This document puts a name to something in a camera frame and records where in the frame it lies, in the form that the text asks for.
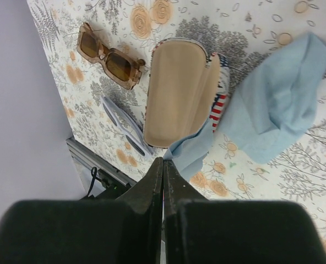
light blue cloth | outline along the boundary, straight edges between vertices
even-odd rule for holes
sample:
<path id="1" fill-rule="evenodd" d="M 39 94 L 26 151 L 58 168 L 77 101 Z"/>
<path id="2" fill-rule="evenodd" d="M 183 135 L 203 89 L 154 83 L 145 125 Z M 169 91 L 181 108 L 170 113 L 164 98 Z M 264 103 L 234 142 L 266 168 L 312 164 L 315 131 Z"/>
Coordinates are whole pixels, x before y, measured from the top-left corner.
<path id="1" fill-rule="evenodd" d="M 307 33 L 273 53 L 237 87 L 219 130 L 267 163 L 312 125 L 326 45 Z"/>
<path id="2" fill-rule="evenodd" d="M 202 169 L 202 160 L 213 144 L 212 119 L 207 119 L 195 134 L 175 141 L 163 159 L 173 160 L 180 175 L 187 181 Z"/>

dark lens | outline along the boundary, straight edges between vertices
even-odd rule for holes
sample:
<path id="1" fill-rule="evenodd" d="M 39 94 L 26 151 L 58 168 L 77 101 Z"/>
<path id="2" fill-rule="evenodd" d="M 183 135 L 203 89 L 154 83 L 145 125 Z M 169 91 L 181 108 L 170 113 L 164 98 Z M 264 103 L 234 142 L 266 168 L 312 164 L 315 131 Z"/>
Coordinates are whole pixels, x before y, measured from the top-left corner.
<path id="1" fill-rule="evenodd" d="M 107 116 L 110 118 L 110 120 L 112 120 L 112 122 L 114 123 L 114 125 L 116 126 L 117 125 L 117 122 L 115 122 L 115 119 L 114 117 L 111 115 L 111 113 L 107 110 L 106 106 L 103 104 L 103 108 L 104 108 L 104 111 L 106 111 L 107 113 Z"/>
<path id="2" fill-rule="evenodd" d="M 97 41 L 87 32 L 82 34 L 80 48 L 91 58 L 95 58 L 98 55 Z"/>
<path id="3" fill-rule="evenodd" d="M 136 145 L 129 136 L 126 136 L 126 139 L 134 147 L 134 149 L 136 149 L 142 156 L 145 156 L 145 152 L 143 152 L 143 150 L 138 145 Z"/>
<path id="4" fill-rule="evenodd" d="M 128 81 L 130 78 L 130 63 L 116 53 L 109 53 L 107 58 L 107 69 L 122 81 Z"/>

gray wall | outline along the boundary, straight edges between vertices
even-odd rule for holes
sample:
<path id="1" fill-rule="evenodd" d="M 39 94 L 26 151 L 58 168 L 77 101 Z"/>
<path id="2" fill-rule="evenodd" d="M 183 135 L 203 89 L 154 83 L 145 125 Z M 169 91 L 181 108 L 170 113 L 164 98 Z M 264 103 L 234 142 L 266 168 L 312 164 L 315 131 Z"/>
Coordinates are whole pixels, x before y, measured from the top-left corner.
<path id="1" fill-rule="evenodd" d="M 0 216 L 20 199 L 85 194 L 71 129 L 26 0 L 0 1 Z"/>

white sunglasses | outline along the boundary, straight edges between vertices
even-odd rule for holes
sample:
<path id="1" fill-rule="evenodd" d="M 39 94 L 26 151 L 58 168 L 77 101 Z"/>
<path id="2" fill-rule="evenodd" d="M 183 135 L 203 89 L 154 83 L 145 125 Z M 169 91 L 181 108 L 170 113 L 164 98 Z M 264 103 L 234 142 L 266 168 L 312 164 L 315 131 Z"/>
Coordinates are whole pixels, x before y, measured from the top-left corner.
<path id="1" fill-rule="evenodd" d="M 128 142 L 133 148 L 139 152 L 145 158 L 151 158 L 153 151 L 143 140 L 143 133 L 140 128 L 136 125 L 135 121 L 123 110 L 121 110 L 110 98 L 101 96 L 101 104 L 108 117 L 112 120 L 113 124 L 118 127 L 122 133 L 124 133 Z M 115 115 L 118 113 L 136 132 L 140 141 L 136 139 L 119 121 L 119 118 Z"/>

table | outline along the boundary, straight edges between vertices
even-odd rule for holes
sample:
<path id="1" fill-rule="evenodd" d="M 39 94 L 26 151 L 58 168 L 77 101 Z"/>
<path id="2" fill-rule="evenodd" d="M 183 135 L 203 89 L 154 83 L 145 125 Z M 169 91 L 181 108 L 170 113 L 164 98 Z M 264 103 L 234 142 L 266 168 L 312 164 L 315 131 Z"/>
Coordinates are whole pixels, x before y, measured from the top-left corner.
<path id="1" fill-rule="evenodd" d="M 110 96 L 142 127 L 150 57 L 159 41 L 189 37 L 208 52 L 225 54 L 233 89 L 266 56 L 299 34 L 313 31 L 326 42 L 326 1 L 319 0 L 28 0 L 28 4 L 76 140 L 134 180 L 142 178 L 152 159 L 142 159 L 131 148 L 99 106 L 99 97 Z M 101 65 L 90 64 L 76 52 L 84 21 L 110 47 L 147 62 L 134 90 L 124 91 Z M 313 219 L 326 249 L 326 75 L 317 107 L 313 126 L 268 164 L 256 164 L 227 136 L 217 134 L 191 184 L 209 199 L 298 202 Z M 155 151 L 155 156 L 164 154 Z"/>

